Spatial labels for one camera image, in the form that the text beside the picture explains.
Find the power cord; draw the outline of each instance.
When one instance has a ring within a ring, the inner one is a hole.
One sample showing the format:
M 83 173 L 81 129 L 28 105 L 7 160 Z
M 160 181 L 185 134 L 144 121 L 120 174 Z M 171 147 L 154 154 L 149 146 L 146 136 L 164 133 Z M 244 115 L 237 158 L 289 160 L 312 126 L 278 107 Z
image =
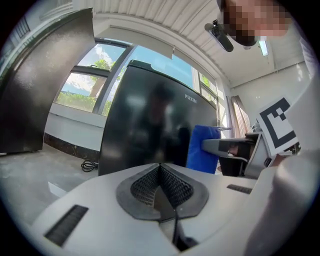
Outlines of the power cord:
M 84 160 L 84 162 L 81 164 L 81 168 L 85 173 L 89 173 L 94 169 L 98 169 L 98 164 L 91 160 Z

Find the gray floor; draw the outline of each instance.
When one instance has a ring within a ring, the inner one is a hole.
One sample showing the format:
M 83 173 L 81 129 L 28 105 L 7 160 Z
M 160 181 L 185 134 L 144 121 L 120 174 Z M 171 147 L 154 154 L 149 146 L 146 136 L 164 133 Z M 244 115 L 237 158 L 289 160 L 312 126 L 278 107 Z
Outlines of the gray floor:
M 43 144 L 35 153 L 0 156 L 0 192 L 11 213 L 32 225 L 55 200 L 79 184 L 98 176 L 83 172 L 83 159 Z

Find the dark baseboard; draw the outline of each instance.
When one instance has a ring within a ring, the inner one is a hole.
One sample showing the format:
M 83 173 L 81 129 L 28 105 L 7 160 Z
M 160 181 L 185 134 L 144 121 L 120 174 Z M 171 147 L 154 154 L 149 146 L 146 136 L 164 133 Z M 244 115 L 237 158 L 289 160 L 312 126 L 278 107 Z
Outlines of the dark baseboard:
M 44 133 L 43 142 L 57 150 L 60 150 L 68 155 L 81 158 L 84 160 L 91 160 L 95 163 L 98 163 L 100 152 L 89 149 L 82 146 L 73 145 L 69 142 L 66 142 L 62 139 L 54 137 L 50 134 Z

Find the ceiling light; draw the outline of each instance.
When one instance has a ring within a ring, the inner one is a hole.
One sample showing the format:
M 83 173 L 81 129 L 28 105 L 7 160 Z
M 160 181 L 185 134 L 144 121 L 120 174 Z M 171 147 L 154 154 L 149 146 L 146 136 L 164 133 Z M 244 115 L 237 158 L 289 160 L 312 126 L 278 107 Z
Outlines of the ceiling light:
M 260 49 L 261 49 L 262 55 L 263 56 L 267 56 L 269 53 L 268 53 L 268 48 L 267 48 L 266 42 L 265 41 L 259 41 L 259 45 L 260 45 Z

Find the window sill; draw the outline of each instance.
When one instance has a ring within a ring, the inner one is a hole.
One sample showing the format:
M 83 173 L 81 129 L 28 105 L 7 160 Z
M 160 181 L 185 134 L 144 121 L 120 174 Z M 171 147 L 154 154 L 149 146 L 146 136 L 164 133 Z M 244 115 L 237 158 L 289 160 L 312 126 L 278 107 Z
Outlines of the window sill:
M 57 103 L 52 104 L 50 113 L 100 128 L 104 128 L 107 121 L 107 117 L 104 115 L 86 112 L 69 106 L 60 105 Z

